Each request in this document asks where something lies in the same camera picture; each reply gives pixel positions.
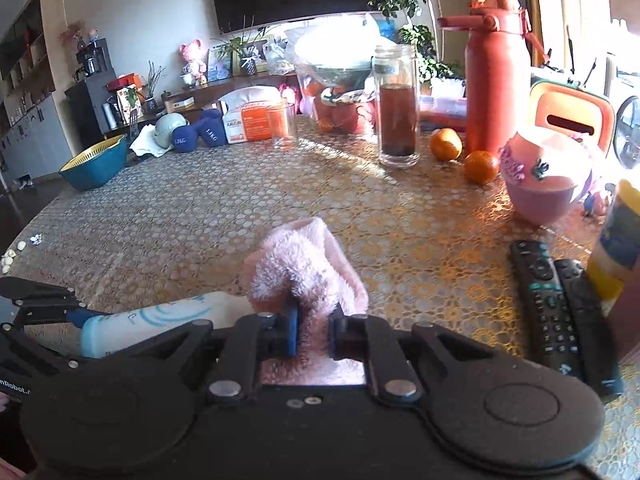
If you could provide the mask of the white blue yogurt bottle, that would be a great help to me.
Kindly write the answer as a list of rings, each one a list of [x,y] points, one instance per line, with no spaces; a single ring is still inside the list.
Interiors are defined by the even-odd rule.
[[[228,328],[253,312],[253,306],[244,296],[209,292],[133,311],[95,315],[82,326],[80,354],[90,359],[103,358],[198,320],[212,322],[215,328]]]

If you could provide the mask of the pink fluffy towel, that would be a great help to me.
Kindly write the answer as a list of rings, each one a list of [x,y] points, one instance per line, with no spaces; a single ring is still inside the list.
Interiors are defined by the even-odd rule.
[[[365,314],[369,296],[322,219],[300,219],[272,230],[246,258],[244,273],[247,298],[255,311],[277,313],[288,296],[299,302],[297,356],[263,362],[260,379],[264,384],[364,383],[361,363],[334,361],[329,355],[330,314],[336,308],[347,315]]]

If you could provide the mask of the black remote control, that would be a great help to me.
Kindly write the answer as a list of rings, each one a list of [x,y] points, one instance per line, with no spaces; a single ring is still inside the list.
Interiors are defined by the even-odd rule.
[[[583,380],[574,321],[547,245],[538,240],[514,240],[510,259],[518,282],[530,359]]]
[[[610,403],[623,394],[624,384],[601,299],[577,260],[559,259],[553,264],[573,318],[584,382],[604,404]]]

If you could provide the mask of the teal yellow basket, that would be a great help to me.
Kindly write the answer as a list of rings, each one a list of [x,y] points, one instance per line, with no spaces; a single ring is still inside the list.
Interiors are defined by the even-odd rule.
[[[114,136],[82,151],[66,162],[58,173],[77,191],[99,188],[125,167],[127,152],[126,136]]]

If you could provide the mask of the blue dumbbell left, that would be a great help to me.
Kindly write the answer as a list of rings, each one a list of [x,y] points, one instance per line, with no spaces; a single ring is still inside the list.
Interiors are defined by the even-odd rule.
[[[177,152],[190,153],[198,148],[200,125],[201,122],[194,122],[174,129],[171,133],[171,144]]]

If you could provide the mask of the orange thermos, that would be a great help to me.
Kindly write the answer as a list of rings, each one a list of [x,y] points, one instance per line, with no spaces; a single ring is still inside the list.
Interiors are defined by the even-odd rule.
[[[498,176],[499,159],[488,151],[474,151],[465,157],[463,171],[466,180],[484,186]]]
[[[450,162],[462,153],[462,140],[457,131],[451,128],[435,130],[430,137],[431,153],[439,162]]]

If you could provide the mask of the blue dumbbell right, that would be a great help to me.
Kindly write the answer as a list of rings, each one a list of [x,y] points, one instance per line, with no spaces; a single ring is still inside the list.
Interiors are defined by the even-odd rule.
[[[228,143],[222,113],[216,108],[202,110],[195,129],[198,136],[210,148],[218,148],[218,146],[224,146]]]

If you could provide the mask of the orange white tissue box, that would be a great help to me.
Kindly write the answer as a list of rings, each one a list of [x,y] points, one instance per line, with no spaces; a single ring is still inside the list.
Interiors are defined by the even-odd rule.
[[[218,100],[229,144],[271,138],[268,110],[281,102],[276,87],[253,86],[233,90]]]

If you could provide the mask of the pale green round object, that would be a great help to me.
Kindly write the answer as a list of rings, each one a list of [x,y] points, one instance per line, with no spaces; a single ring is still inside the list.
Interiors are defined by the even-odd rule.
[[[174,130],[187,125],[189,125],[189,121],[181,114],[168,113],[162,116],[154,125],[153,139],[161,148],[169,148]]]

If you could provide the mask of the pink bear figurine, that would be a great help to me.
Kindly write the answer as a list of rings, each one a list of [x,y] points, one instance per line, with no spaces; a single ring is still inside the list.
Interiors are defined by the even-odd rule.
[[[204,62],[207,50],[199,39],[194,39],[188,44],[182,44],[179,53],[184,61],[182,68],[182,82],[187,87],[198,87],[206,84],[206,64]]]

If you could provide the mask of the glass tea bottle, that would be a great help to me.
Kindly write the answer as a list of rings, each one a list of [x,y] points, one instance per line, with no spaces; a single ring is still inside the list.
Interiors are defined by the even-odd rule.
[[[382,44],[372,58],[376,97],[378,160],[406,169],[420,158],[420,80],[416,49],[410,44]]]

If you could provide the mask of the yellow lid white jar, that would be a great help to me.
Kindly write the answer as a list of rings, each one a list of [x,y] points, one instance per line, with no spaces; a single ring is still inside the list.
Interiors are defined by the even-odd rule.
[[[620,180],[586,267],[605,314],[632,277],[639,257],[639,226],[639,190],[628,180]]]

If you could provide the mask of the red thermos bottle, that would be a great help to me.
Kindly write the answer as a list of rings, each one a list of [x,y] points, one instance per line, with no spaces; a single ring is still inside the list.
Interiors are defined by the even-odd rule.
[[[544,47],[533,34],[528,11],[518,0],[474,0],[465,15],[437,20],[442,30],[467,32],[466,150],[497,155],[528,117],[528,46]]]

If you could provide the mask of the green potted tree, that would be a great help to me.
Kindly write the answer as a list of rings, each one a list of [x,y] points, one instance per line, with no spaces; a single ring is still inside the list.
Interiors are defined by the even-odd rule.
[[[370,0],[369,6],[381,12],[388,22],[397,20],[400,16],[405,19],[406,24],[399,27],[396,38],[400,44],[410,44],[416,50],[422,84],[431,84],[434,79],[463,77],[459,64],[447,64],[442,60],[444,34],[433,32],[427,25],[416,21],[426,9],[432,24],[436,25],[437,18],[442,14],[440,0]]]

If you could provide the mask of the orange handled case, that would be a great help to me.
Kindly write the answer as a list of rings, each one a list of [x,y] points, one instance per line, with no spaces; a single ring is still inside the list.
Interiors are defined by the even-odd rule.
[[[608,154],[616,115],[610,101],[582,88],[533,76],[529,91],[530,121],[563,133],[582,145]]]

